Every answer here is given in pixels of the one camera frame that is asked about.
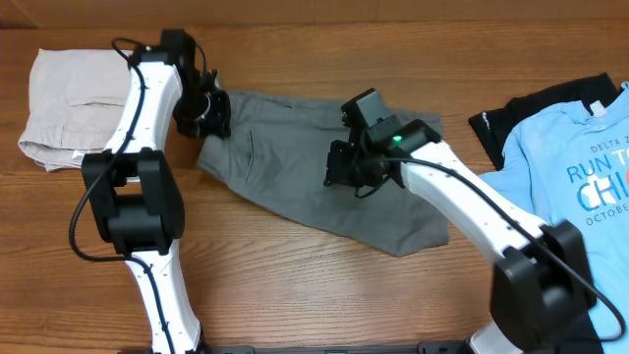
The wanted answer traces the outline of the grey shorts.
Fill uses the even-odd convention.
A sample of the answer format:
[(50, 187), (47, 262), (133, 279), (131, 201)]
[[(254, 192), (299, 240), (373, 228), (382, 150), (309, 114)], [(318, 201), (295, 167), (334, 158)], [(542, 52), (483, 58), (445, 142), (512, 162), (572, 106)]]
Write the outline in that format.
[(207, 137), (197, 166), (233, 192), (393, 256), (448, 243), (447, 219), (393, 181), (365, 199), (346, 186), (324, 186), (330, 145), (349, 136), (340, 102), (237, 90), (228, 95), (231, 135)]

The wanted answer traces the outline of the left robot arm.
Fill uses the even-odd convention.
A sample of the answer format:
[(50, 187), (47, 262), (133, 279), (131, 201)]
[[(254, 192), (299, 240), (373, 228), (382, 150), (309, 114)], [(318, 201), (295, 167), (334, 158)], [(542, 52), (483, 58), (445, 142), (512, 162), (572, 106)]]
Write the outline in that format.
[(124, 263), (141, 292), (151, 353), (205, 353), (180, 261), (185, 207), (164, 148), (169, 126), (204, 139), (230, 137), (229, 96), (217, 73), (197, 69), (203, 54), (137, 44), (126, 61), (131, 85), (103, 151), (85, 155), (86, 191), (69, 226), (71, 248), (93, 263)]

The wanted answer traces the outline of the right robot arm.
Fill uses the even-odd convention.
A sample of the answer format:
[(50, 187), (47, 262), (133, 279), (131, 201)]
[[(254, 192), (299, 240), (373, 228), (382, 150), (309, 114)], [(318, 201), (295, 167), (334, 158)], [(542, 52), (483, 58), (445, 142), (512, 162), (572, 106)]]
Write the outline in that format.
[(472, 172), (421, 120), (389, 117), (331, 143), (324, 184), (379, 189), (389, 180), (436, 207), (492, 269), (492, 321), (467, 353), (552, 353), (595, 305), (583, 237), (570, 222), (551, 226), (512, 204)]

